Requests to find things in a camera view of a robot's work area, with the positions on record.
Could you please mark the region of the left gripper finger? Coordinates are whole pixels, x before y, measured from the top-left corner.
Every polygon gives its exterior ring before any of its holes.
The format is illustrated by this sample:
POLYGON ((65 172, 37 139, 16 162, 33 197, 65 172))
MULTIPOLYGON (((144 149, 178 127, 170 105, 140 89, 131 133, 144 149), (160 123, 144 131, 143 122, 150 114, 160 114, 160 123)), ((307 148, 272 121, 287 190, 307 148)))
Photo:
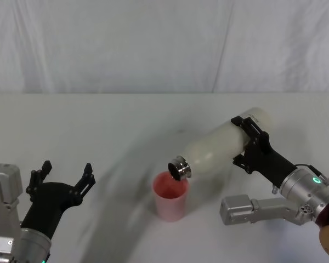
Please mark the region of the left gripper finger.
POLYGON ((26 188, 26 193, 31 195, 37 191, 38 186, 42 184, 47 177, 47 175, 52 170, 52 164, 49 160, 46 160, 42 167, 38 170, 32 170, 29 184, 26 188))
POLYGON ((93 175, 93 168, 90 163, 87 163, 82 177, 70 191, 73 204, 81 204, 83 202, 83 197, 88 193, 94 184, 95 178, 93 175))

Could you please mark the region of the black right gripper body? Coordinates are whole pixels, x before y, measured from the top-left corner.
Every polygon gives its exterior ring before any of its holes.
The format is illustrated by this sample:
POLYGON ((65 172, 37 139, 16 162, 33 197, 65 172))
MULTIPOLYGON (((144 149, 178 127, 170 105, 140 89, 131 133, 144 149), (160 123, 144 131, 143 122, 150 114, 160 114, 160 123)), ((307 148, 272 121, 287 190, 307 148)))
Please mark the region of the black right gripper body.
POLYGON ((245 149, 245 171, 257 171, 273 185, 280 187, 296 166, 277 153, 271 146, 263 150, 258 144, 250 144, 245 149))

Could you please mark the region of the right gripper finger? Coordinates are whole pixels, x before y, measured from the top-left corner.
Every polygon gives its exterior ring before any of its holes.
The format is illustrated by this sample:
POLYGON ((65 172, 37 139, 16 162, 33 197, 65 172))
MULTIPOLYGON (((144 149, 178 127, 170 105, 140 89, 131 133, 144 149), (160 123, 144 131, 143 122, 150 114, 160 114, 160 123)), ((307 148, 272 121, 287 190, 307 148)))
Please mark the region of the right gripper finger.
POLYGON ((247 154, 245 152, 244 155, 239 154, 233 158, 233 164, 242 168, 247 174, 252 174, 254 171, 253 166, 254 157, 252 154, 247 154))
POLYGON ((242 129, 248 137, 244 151, 257 148, 261 152, 270 152, 269 134, 263 131, 251 117, 236 116, 231 119, 231 123, 242 129))

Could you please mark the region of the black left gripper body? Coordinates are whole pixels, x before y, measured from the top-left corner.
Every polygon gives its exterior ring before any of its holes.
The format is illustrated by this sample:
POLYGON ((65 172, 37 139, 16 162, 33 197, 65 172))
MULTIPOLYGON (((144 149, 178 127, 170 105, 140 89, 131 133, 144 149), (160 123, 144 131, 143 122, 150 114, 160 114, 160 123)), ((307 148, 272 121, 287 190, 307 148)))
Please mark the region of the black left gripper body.
POLYGON ((21 228, 38 231, 51 239, 64 211, 74 205, 73 187, 60 182, 29 186, 26 193, 32 202, 21 228))

